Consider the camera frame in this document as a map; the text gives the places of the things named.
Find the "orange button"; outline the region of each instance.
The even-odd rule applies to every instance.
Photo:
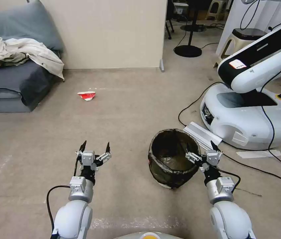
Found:
[[[157,237],[155,237],[153,235],[147,235],[147,236],[143,237],[143,239],[157,239]]]

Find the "wall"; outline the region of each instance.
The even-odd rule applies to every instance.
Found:
[[[167,0],[41,2],[64,42],[66,68],[159,66]],[[0,10],[21,4],[26,0],[0,0]]]
[[[247,12],[242,27],[245,27],[250,21],[257,3],[255,3]],[[227,38],[235,28],[240,27],[241,19],[246,12],[249,5],[243,4],[241,0],[234,0],[232,8],[230,10],[225,28],[221,35],[216,54],[219,55]],[[262,31],[269,32],[268,27],[274,27],[281,23],[281,2],[276,1],[261,1],[257,12],[251,21],[248,28],[258,28]],[[227,53],[231,52],[232,46],[228,48]]]

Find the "black garbage bag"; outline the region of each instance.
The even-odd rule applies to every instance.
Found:
[[[198,171],[198,166],[185,157],[186,148],[200,154],[196,140],[179,129],[165,129],[152,139],[149,151],[149,170],[156,181],[169,188],[179,188]]]

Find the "crumpled paper cup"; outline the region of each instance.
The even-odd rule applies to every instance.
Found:
[[[77,93],[83,100],[90,101],[94,98],[96,95],[95,91],[84,91],[84,92],[78,92]]]

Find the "stool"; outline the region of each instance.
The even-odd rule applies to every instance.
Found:
[[[234,49],[232,52],[232,54],[234,54],[235,52],[241,50],[245,46],[249,45],[255,40],[258,40],[259,38],[263,37],[266,34],[267,34],[266,32],[259,30],[257,28],[246,28],[244,30],[240,30],[240,28],[234,29],[233,32],[228,37],[228,39],[226,40],[223,48],[221,49],[220,55],[214,67],[218,66],[223,59],[230,56],[230,55],[226,55],[226,51],[231,42],[234,43]]]
[[[206,20],[208,19],[208,17],[214,17],[215,21],[219,21],[220,16],[225,14],[226,7],[227,0],[213,0],[209,6]]]

